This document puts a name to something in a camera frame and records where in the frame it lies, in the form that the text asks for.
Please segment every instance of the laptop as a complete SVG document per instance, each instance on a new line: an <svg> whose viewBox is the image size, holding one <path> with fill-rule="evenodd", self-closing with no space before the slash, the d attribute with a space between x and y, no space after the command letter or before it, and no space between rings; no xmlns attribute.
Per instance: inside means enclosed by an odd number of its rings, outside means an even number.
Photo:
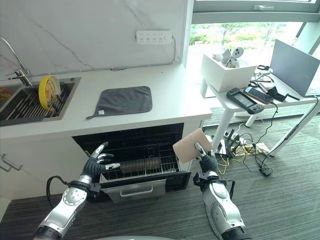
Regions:
<svg viewBox="0 0 320 240"><path fill-rule="evenodd" d="M320 95L320 59L276 39L270 68L301 96Z"/></svg>

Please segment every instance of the plate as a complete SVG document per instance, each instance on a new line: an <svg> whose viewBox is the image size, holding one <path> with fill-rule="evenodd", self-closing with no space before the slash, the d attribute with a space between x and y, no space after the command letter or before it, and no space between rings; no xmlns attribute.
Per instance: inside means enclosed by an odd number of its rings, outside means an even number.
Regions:
<svg viewBox="0 0 320 240"><path fill-rule="evenodd" d="M40 82L38 95L41 106L48 110L61 88L58 79L54 75L45 75Z"/></svg>

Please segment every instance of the sink faucet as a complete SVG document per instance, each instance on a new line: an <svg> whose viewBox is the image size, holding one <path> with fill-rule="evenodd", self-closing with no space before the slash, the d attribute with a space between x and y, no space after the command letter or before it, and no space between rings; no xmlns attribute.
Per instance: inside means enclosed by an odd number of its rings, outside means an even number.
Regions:
<svg viewBox="0 0 320 240"><path fill-rule="evenodd" d="M22 60L20 59L20 57L18 56L18 54L15 52L15 50L13 49L13 47L10 45L10 43L5 40L2 36L0 36L0 40L7 46L7 48L10 50L10 52L13 54L13 56L15 57L15 59L18 61L21 69L15 70L12 73L9 73L5 76L9 76L12 74L16 74L15 77L10 77L8 79L20 79L21 82L27 86L30 87L32 86L32 78L30 76L30 71L27 69L27 67L24 65L24 63L22 62Z"/></svg>

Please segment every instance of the smartphone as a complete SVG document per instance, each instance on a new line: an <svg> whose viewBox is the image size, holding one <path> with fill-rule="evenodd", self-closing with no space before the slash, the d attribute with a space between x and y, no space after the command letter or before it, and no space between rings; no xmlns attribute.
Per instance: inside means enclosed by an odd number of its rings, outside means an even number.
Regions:
<svg viewBox="0 0 320 240"><path fill-rule="evenodd" d="M273 98L269 95L266 95L263 92L254 89L253 87L248 87L243 92L264 104L269 104L273 100Z"/></svg>

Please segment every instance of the robotic arm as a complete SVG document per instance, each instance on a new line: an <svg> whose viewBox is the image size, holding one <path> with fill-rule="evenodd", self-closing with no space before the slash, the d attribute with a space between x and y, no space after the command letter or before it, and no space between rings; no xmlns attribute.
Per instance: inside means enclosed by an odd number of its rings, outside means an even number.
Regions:
<svg viewBox="0 0 320 240"><path fill-rule="evenodd" d="M206 209L210 210L215 225L213 231L218 232L223 240L251 240L239 209L231 201L235 182L220 178L215 156L208 155L198 142L194 146L201 156L202 172L196 173L193 183L200 187ZM227 182L232 182L231 194L226 189Z"/></svg>
<svg viewBox="0 0 320 240"><path fill-rule="evenodd" d="M113 157L112 154L100 154L107 145L108 142L101 144L92 153L79 178L69 184L60 203L40 223L33 240L61 240L73 224L77 213L84 207L87 197L99 194L101 186L97 182L92 182L93 178L120 166L119 163L101 164L104 158ZM202 172L196 173L193 183L202 191L203 201L206 209L210 209L216 231L223 240L251 240L237 206L231 201L234 181L231 181L229 194L226 184L230 180L217 175L216 158L208 155L197 142L195 148L201 156Z"/></svg>
<svg viewBox="0 0 320 240"><path fill-rule="evenodd" d="M101 165L104 158L113 157L112 154L100 154L107 145L108 142L104 142L92 153L80 177L70 183L60 203L40 223L34 240L62 239L73 224L76 214L84 207L88 194L98 195L101 187L99 183L92 183L93 177L120 166L119 163Z"/></svg>

